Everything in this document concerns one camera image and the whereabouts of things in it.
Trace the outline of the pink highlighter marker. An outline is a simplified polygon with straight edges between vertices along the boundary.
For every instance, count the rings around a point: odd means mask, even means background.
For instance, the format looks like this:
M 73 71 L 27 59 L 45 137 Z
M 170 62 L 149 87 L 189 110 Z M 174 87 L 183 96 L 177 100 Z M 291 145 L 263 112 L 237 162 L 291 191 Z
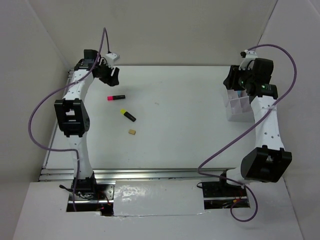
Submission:
M 107 97 L 107 101 L 123 100 L 125 98 L 126 98 L 125 95 L 111 95 Z

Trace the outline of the yellow highlighter marker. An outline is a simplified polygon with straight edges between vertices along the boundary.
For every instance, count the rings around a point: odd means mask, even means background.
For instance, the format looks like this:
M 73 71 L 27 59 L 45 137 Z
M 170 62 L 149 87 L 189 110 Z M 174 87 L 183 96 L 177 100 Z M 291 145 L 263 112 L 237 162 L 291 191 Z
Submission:
M 131 113 L 129 113 L 125 109 L 121 109 L 120 113 L 132 122 L 135 122 L 137 120 Z

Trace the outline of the tan eraser block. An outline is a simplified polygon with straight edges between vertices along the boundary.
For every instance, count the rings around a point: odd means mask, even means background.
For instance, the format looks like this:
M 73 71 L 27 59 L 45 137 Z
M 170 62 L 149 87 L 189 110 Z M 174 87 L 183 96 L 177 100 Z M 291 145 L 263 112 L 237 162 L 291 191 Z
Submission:
M 130 130 L 128 131 L 128 133 L 129 133 L 130 135 L 135 135 L 135 134 L 136 134 L 136 130 L 130 129 Z

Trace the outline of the light blue highlighter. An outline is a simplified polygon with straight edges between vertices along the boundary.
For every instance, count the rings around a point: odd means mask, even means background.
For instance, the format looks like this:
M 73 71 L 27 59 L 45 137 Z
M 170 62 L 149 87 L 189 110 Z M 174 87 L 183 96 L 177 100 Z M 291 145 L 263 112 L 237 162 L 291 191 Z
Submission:
M 242 97 L 242 91 L 239 90 L 239 91 L 237 92 L 237 95 L 238 95 L 239 98 L 241 98 L 241 97 Z

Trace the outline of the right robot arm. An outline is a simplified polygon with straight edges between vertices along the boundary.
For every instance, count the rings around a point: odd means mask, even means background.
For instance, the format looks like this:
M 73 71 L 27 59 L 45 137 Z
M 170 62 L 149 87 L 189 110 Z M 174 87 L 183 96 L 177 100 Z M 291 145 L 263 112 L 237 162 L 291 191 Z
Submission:
M 276 183 L 292 162 L 280 137 L 277 107 L 278 89 L 270 83 L 274 63 L 257 56 L 245 57 L 240 65 L 230 68 L 223 84 L 228 90 L 245 91 L 253 111 L 255 147 L 239 167 L 227 170 L 226 179 L 218 184 L 223 196 L 230 196 L 236 186 L 252 182 Z

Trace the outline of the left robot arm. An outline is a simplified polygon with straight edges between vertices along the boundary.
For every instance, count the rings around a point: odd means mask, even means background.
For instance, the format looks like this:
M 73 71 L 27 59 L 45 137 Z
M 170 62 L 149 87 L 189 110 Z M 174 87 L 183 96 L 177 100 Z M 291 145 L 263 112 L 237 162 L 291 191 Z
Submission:
M 92 200 L 97 197 L 99 187 L 90 164 L 87 132 L 90 129 L 90 117 L 84 100 L 90 85 L 97 78 L 104 84 L 114 87 L 119 85 L 119 68 L 114 64 L 120 55 L 108 52 L 101 57 L 96 50 L 85 49 L 84 58 L 74 67 L 71 83 L 64 97 L 56 100 L 54 109 L 59 129 L 73 149 L 74 166 L 71 192 L 77 196 Z

